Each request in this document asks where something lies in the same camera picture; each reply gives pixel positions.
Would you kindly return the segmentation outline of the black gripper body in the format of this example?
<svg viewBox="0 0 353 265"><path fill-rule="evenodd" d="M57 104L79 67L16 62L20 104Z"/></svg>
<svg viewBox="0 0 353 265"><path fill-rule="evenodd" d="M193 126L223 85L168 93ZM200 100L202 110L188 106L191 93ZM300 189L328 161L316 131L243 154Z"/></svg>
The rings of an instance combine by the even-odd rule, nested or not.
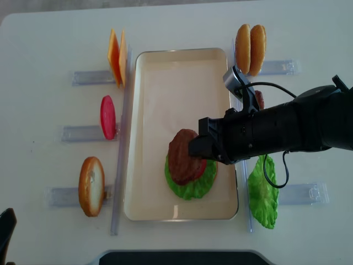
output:
<svg viewBox="0 0 353 265"><path fill-rule="evenodd" d="M209 117L199 120L199 135L210 135L220 151L218 161L225 165L263 155L265 149L255 142L254 114L238 112L234 108L226 111L223 118Z"/></svg>

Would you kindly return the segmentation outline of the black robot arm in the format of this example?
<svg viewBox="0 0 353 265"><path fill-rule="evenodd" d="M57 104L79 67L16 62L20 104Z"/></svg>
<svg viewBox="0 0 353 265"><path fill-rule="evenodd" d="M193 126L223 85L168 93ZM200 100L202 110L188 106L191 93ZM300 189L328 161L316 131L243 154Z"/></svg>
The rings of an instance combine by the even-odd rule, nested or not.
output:
<svg viewBox="0 0 353 265"><path fill-rule="evenodd" d="M332 85L263 110L254 83L235 86L234 91L242 91L242 111L229 109L223 118L201 119L189 155L229 165L280 151L352 150L352 89L338 76L332 80Z"/></svg>

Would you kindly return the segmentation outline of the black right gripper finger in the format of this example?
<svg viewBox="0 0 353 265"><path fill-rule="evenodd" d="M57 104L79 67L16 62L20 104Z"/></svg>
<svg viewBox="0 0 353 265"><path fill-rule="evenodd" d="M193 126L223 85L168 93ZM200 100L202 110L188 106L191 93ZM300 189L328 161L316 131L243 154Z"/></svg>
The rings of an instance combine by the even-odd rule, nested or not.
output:
<svg viewBox="0 0 353 265"><path fill-rule="evenodd" d="M218 160L220 151L216 140L210 135L199 135L189 142L189 156L206 160Z"/></svg>

